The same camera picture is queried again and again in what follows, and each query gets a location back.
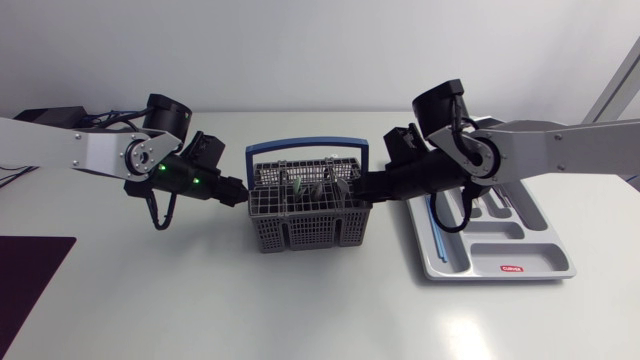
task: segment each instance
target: red logo label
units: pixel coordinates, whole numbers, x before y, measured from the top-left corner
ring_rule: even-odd
[[[524,269],[521,266],[515,265],[502,265],[500,266],[500,270],[505,272],[524,272]]]

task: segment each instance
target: blue basket handle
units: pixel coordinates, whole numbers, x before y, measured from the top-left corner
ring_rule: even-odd
[[[255,186],[253,181],[253,155],[303,146],[341,146],[360,148],[362,172],[367,172],[369,169],[369,143],[365,139],[341,136],[311,136],[267,141],[260,144],[249,145],[245,151],[245,156],[247,158],[247,183],[249,184],[249,189],[253,190]]]

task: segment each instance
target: white table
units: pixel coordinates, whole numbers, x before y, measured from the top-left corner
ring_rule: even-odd
[[[298,136],[366,138],[371,168],[381,169],[383,135],[414,121],[410,113],[193,119],[189,139],[198,129],[218,136],[227,144],[223,174],[242,179],[246,145]],[[312,150],[280,158],[355,151]],[[547,175],[527,185],[572,257],[574,279],[430,282],[402,202],[374,206],[361,247],[265,255],[246,204],[180,198],[173,224],[158,232],[122,181],[38,170],[0,191],[0,232],[78,242],[6,358],[640,358],[640,194],[616,176]]]

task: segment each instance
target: white wall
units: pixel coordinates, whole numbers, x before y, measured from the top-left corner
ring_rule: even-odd
[[[639,13],[637,0],[2,0],[0,114],[138,109],[150,92],[196,111],[410,110],[459,77],[474,114],[576,123]]]

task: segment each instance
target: gray plastic basket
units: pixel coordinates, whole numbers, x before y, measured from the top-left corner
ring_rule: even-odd
[[[249,217],[262,252],[362,244],[371,204],[353,197],[353,180],[364,170],[357,159],[279,161],[253,166],[252,158],[257,153],[318,145],[360,147],[366,164],[368,144],[361,139],[297,138],[247,147]],[[296,198],[297,178],[301,180],[302,195]],[[340,190],[338,179],[346,182],[349,191]],[[321,195],[314,196],[317,188],[322,189]]]

